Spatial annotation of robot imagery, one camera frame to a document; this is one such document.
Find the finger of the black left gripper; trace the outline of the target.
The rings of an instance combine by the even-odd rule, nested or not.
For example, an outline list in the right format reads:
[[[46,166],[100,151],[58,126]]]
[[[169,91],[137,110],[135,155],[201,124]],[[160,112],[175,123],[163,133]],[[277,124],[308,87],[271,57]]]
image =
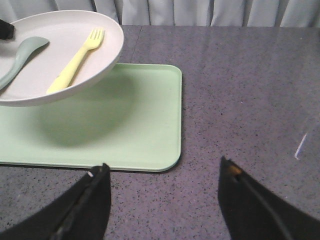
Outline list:
[[[4,21],[0,20],[0,39],[1,40],[10,40],[14,37],[15,27]]]

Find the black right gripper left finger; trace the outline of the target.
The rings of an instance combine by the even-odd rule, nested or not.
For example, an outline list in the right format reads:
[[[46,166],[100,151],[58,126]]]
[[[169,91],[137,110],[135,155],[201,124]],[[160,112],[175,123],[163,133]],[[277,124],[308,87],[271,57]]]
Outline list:
[[[63,195],[0,234],[2,240],[102,240],[111,210],[110,168],[91,168]]]

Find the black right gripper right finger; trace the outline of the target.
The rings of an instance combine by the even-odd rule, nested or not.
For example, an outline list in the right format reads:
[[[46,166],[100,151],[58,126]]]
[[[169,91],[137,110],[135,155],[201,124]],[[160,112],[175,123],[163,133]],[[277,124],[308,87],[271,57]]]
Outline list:
[[[318,240],[320,221],[265,188],[232,160],[220,160],[218,202],[233,240]]]

